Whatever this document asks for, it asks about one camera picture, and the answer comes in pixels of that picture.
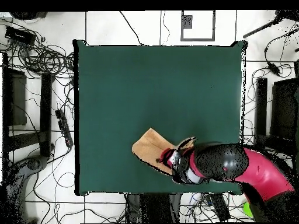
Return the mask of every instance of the green object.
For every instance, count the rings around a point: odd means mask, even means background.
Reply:
[[[249,217],[253,218],[253,215],[251,213],[250,207],[249,207],[249,202],[246,202],[243,206],[243,211],[246,215],[248,215]]]
[[[175,184],[135,157],[131,147],[149,128],[173,144],[193,135],[197,142],[238,143],[244,42],[233,47],[77,45],[76,192],[241,193],[235,183]]]

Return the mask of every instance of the black electronic device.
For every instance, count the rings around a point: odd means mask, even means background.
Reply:
[[[222,194],[211,194],[210,195],[212,203],[215,208],[215,214],[219,217],[220,222],[227,221],[231,218],[228,206],[224,201]]]
[[[67,119],[64,115],[64,112],[61,109],[59,109],[55,111],[55,114],[58,119],[59,129],[61,130],[61,133],[65,139],[65,144],[68,148],[71,148],[74,145],[74,142],[72,140],[72,136],[69,131]]]
[[[14,29],[13,27],[7,26],[5,38],[11,39],[14,42],[26,46],[34,46],[34,41],[36,39],[36,36],[35,34],[29,33],[27,31]]]
[[[298,78],[274,83],[270,135],[295,141],[298,103],[294,94],[298,87]]]

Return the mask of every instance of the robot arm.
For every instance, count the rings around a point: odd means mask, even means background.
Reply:
[[[172,168],[177,183],[214,179],[240,184],[257,222],[299,221],[297,176],[277,156],[240,144],[208,143],[169,150],[160,161]]]

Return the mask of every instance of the black metal stand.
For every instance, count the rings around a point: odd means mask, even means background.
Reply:
[[[179,223],[182,194],[129,194],[126,206],[127,223]]]
[[[255,33],[258,33],[267,27],[270,27],[272,25],[276,25],[280,23],[283,19],[288,19],[288,20],[294,20],[295,22],[299,21],[299,12],[298,10],[276,10],[275,11],[276,17],[273,21],[255,29],[254,31],[251,31],[247,33],[246,35],[243,36],[243,38],[247,38]]]
[[[42,74],[41,77],[40,130],[9,136],[11,105],[15,105],[15,102],[10,94],[12,80],[7,54],[4,54],[3,67],[3,179],[2,186],[0,186],[0,221],[27,223],[24,210],[27,182],[31,175],[42,171],[47,166],[51,151],[54,149],[54,145],[51,144],[51,96],[54,77],[50,73]],[[25,158],[15,164],[9,161],[10,151],[32,144],[40,145],[40,155]]]

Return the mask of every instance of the power adapter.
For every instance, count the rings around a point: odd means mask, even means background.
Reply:
[[[271,72],[273,74],[275,74],[277,76],[280,76],[280,71],[279,71],[278,67],[275,64],[273,64],[271,62],[267,62],[267,64],[268,64],[268,69],[271,70]]]

